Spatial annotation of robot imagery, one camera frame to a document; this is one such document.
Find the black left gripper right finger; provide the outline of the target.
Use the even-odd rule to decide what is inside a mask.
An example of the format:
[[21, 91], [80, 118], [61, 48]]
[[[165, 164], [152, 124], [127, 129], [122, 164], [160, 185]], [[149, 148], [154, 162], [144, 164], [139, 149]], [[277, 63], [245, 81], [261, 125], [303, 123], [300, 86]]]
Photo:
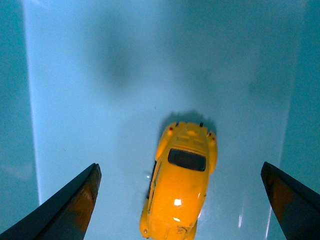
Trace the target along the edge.
[[271, 163], [263, 163], [260, 175], [285, 238], [318, 240], [320, 195]]

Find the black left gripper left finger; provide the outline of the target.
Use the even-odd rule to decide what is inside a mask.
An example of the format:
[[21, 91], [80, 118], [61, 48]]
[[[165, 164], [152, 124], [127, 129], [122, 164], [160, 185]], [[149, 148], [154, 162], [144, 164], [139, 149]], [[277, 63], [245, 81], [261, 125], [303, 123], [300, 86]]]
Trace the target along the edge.
[[2, 240], [83, 240], [98, 197], [102, 173], [91, 164], [22, 220]]

